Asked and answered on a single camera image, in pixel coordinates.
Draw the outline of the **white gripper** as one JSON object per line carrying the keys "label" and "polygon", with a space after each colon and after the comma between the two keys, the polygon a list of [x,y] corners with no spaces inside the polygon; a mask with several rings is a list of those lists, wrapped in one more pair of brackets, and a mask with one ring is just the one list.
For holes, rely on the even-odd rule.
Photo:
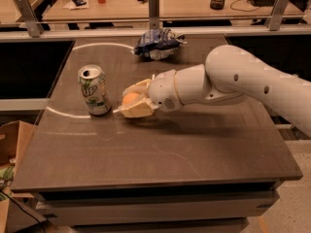
{"label": "white gripper", "polygon": [[177,94],[176,74],[176,70],[166,71],[152,79],[145,79],[127,87],[122,96],[129,93],[137,93],[140,96],[135,103],[125,106],[121,103],[119,111],[125,117],[134,118],[151,116],[156,109],[166,113],[181,110],[184,105]]}

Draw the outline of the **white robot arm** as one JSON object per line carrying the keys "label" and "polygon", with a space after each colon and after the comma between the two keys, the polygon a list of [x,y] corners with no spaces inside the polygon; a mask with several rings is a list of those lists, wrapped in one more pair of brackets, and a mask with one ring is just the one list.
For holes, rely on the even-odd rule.
{"label": "white robot arm", "polygon": [[125,117],[178,111],[189,104],[231,105],[250,96],[311,136],[311,83],[236,46],[216,47],[203,64],[160,73],[126,88],[122,96],[130,93],[136,97],[118,107]]}

